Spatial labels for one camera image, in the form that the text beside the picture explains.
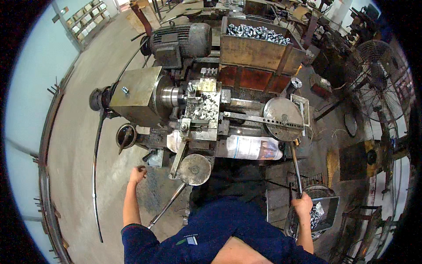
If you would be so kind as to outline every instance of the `metal housing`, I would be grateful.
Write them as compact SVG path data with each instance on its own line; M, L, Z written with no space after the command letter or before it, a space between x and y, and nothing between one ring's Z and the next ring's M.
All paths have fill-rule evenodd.
M158 128L158 123L167 120L172 109L162 103L163 90L173 85L161 70L159 66L125 71L111 98L110 108L134 124Z

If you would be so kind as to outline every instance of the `rusty metal box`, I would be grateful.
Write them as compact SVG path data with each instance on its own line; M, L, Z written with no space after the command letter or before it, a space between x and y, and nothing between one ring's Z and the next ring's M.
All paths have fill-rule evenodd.
M283 46L266 40L227 35L227 26L245 24L253 27L266 27L284 37L291 44ZM298 41L287 28L255 20L223 17L220 35L220 63L272 71L276 74L295 75L306 54Z

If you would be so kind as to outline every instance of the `hand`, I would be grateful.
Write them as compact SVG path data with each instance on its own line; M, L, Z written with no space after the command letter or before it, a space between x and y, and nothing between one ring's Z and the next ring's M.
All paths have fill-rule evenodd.
M140 183L144 178L146 178L146 169L145 166L138 166L132 169L130 173L129 182L135 182L136 184Z
M311 220L312 200L306 193L302 193L301 199L293 199L292 205L295 207L296 213L299 216L299 221Z

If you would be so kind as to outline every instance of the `newspaper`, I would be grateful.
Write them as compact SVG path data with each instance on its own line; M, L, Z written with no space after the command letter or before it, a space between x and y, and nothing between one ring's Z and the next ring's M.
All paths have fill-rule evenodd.
M167 147L177 152L181 142L179 130L167 135ZM227 140L220 140L216 146L216 157L239 158L246 160L278 160L283 152L278 148L278 141L270 137L231 135Z

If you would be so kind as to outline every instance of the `bolt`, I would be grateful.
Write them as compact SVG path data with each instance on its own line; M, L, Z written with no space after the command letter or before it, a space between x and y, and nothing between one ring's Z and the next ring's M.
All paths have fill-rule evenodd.
M129 89L127 89L125 86L122 87L122 91L124 92L124 94L129 94Z
M193 174L198 174L199 173L199 167L197 165L194 165L194 166L190 167L189 170Z
M181 124L180 125L180 130L186 131L187 130L187 125L186 124Z
M189 92L193 92L193 91L195 91L195 90L193 89L193 86L192 86L192 83L191 83L191 82L187 84L187 90L188 90Z

